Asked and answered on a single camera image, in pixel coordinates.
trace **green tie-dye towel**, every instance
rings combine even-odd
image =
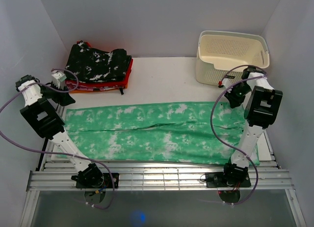
[[[66,111],[66,130],[89,158],[114,161],[225,164],[232,149],[213,135],[213,102],[110,106]],[[217,134],[238,145],[243,108],[219,103],[213,122]],[[252,159],[259,163],[257,152]]]

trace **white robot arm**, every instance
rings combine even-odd
[[[265,73],[255,67],[248,67],[243,71],[242,79],[264,76]],[[231,85],[224,79],[222,85]],[[251,156],[258,139],[264,130],[274,123],[283,93],[275,90],[266,77],[249,80],[235,85],[225,97],[229,100],[231,108],[240,106],[248,92],[252,92],[244,111],[245,127],[238,148]],[[224,175],[229,183],[240,182],[247,178],[249,162],[244,154],[235,151],[224,167]]]
[[[62,90],[65,78],[62,72],[53,73],[51,87]],[[20,110],[22,116],[40,137],[49,139],[62,152],[73,154],[72,157],[69,156],[69,160],[78,175],[72,176],[72,180],[79,183],[81,187],[100,187],[104,182],[103,173],[96,164],[74,156],[87,158],[70,139],[64,128],[64,121],[47,98],[53,99],[62,106],[75,103],[75,100],[68,93],[57,93],[40,85],[29,86],[35,82],[37,79],[30,75],[26,75],[16,82],[17,91],[27,88],[22,92],[25,100],[25,107]]]

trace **laundry basket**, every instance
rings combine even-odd
[[[269,66],[269,51],[258,35],[226,31],[203,31],[198,42],[196,80],[218,85],[226,71],[239,65]],[[241,67],[226,76],[232,83],[241,80]]]

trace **wire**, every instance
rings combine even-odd
[[[71,91],[77,89],[77,87],[78,87],[78,85],[79,85],[79,79],[78,79],[78,77],[77,77],[75,74],[73,74],[71,71],[69,71],[69,70],[64,70],[64,69],[52,69],[51,71],[66,71],[66,72],[69,72],[70,74],[72,74],[72,75],[75,77],[75,79],[76,79],[76,81],[77,81],[77,84],[76,84],[75,87],[74,87],[73,89],[71,89],[71,90],[61,91],[61,90],[57,90],[57,89],[55,89],[55,88],[52,88],[52,87],[50,87],[50,86],[48,86],[48,85],[46,85],[46,84],[40,83],[40,82],[31,83],[31,84],[29,84],[27,87],[23,88],[20,92],[18,92],[17,94],[15,94],[9,101],[7,101],[7,102],[0,108],[0,113],[1,113],[14,99],[16,99],[18,96],[20,96],[28,87],[30,87],[30,86],[32,86],[32,85],[42,85],[42,86],[47,87],[47,88],[49,88],[49,89],[51,89],[51,90],[53,90],[53,91],[55,91],[55,92],[58,92],[58,93],[68,93],[68,92],[71,92]],[[110,199],[109,204],[108,204],[106,207],[102,207],[102,206],[99,206],[99,205],[94,205],[94,204],[92,204],[92,203],[87,203],[87,204],[91,205],[92,207],[101,209],[101,210],[106,210],[106,209],[108,209],[108,208],[111,206],[111,204],[112,204],[112,202],[113,202],[113,199],[114,199],[114,194],[115,194],[115,192],[114,192],[114,190],[115,190],[115,189],[114,189],[114,181],[113,181],[113,176],[112,176],[112,173],[111,173],[110,169],[109,169],[104,163],[102,163],[102,162],[100,162],[100,161],[96,161],[96,160],[91,159],[91,158],[81,157],[81,156],[78,156],[78,155],[74,155],[74,154],[70,154],[70,153],[65,153],[65,152],[38,151],[38,150],[35,150],[35,149],[32,149],[32,148],[28,148],[28,147],[25,147],[25,146],[23,146],[23,145],[20,145],[20,144],[18,144],[17,142],[11,140],[11,139],[8,138],[1,130],[0,130],[0,136],[3,137],[5,140],[7,140],[10,144],[12,144],[12,145],[14,145],[14,146],[16,146],[16,147],[19,147],[19,148],[21,148],[21,149],[23,149],[23,150],[29,151],[29,152],[42,153],[42,154],[65,155],[65,156],[77,157],[77,158],[80,158],[80,159],[83,159],[83,160],[91,161],[91,162],[98,163],[98,164],[102,165],[102,166],[105,167],[106,170],[108,171],[109,176],[110,176],[110,179],[111,179],[111,182],[112,182],[112,192],[113,192],[112,197],[111,197],[111,199]]]
[[[225,78],[225,76],[226,76],[227,74],[229,74],[230,72],[232,72],[232,71],[234,71],[234,70],[236,70],[236,69],[238,69],[238,68],[240,68],[240,67],[244,67],[244,66],[253,66],[253,65],[240,65],[240,66],[234,67],[234,68],[232,68],[230,71],[228,71],[228,72],[224,75],[224,77],[221,79],[221,81],[223,81],[224,78]],[[260,69],[260,70],[262,70],[263,72],[265,72],[263,69],[261,69],[261,68],[258,67],[258,66],[253,66],[253,67],[256,67],[257,69]],[[230,202],[223,202],[223,203],[226,203],[226,204],[229,204],[229,205],[239,205],[239,204],[242,204],[242,203],[246,202],[246,201],[252,196],[252,194],[253,194],[254,191],[256,190],[256,187],[257,187],[257,184],[258,184],[258,181],[259,181],[259,172],[258,172],[258,170],[257,170],[256,165],[255,165],[254,162],[252,161],[252,159],[251,159],[244,151],[242,151],[241,149],[239,149],[239,148],[237,148],[237,147],[235,147],[235,146],[233,146],[233,145],[231,145],[231,144],[228,144],[227,142],[223,141],[223,140],[217,135],[217,133],[216,133],[216,131],[215,131],[215,129],[214,129],[214,125],[213,125],[214,110],[215,110],[215,108],[216,108],[216,106],[217,106],[219,100],[222,98],[222,96],[225,95],[225,93],[226,93],[229,89],[231,89],[232,87],[234,87],[234,86],[236,86],[237,84],[242,83],[242,82],[251,81],[251,80],[256,80],[256,79],[261,79],[261,78],[264,78],[264,77],[266,77],[266,76],[267,76],[267,74],[265,73],[265,75],[263,75],[263,76],[257,76],[257,77],[247,78],[247,79],[240,80],[240,81],[238,81],[238,82],[236,82],[236,83],[233,83],[232,85],[230,85],[228,88],[226,88],[226,89],[218,96],[218,98],[216,99],[216,101],[215,101],[215,103],[214,103],[214,105],[213,105],[213,107],[212,107],[212,109],[211,109],[211,113],[210,113],[210,127],[211,127],[211,130],[212,130],[213,134],[215,135],[215,137],[216,137],[220,142],[222,142],[224,145],[226,145],[226,146],[228,146],[228,147],[230,147],[230,148],[232,148],[232,149],[234,149],[234,150],[236,150],[236,151],[242,153],[242,154],[246,157],[246,159],[252,164],[252,166],[253,166],[253,168],[254,168],[254,170],[255,170],[255,173],[256,173],[256,181],[255,181],[255,184],[254,184],[254,186],[253,186],[251,192],[249,193],[249,195],[246,196],[243,200],[241,200],[241,201],[239,201],[239,202],[236,202],[236,203],[233,203],[233,202],[232,202],[232,203],[230,203]],[[217,203],[216,201],[207,201],[207,200],[202,200],[202,199],[199,199],[199,201]]]

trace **folded clothes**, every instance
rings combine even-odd
[[[79,88],[105,88],[105,87],[126,87],[129,81],[129,76],[132,71],[132,64],[133,64],[133,59],[131,59],[128,69],[125,75],[125,78],[122,81],[119,82],[104,82],[104,83],[79,83],[78,86]],[[76,81],[73,80],[66,80],[67,87],[69,88],[74,88],[74,86],[77,84]]]
[[[131,56],[124,49],[105,52],[80,41],[72,46],[65,69],[72,71],[82,83],[120,82],[126,77]],[[67,79],[75,80],[66,73]]]

